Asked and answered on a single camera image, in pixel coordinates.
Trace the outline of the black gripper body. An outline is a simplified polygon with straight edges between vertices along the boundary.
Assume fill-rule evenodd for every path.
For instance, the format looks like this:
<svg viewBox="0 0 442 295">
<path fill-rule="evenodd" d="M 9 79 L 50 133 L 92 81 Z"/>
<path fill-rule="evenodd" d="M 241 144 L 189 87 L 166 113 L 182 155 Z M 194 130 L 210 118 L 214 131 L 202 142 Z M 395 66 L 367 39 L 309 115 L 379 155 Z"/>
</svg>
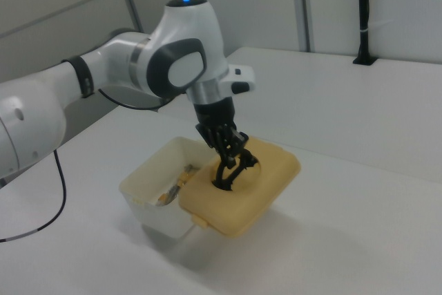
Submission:
<svg viewBox="0 0 442 295">
<path fill-rule="evenodd" d="M 237 129 L 234 122 L 235 108 L 232 97 L 226 97 L 212 104 L 194 104 L 193 107 L 198 119 L 195 127 L 199 133 L 224 125 Z"/>
</svg>

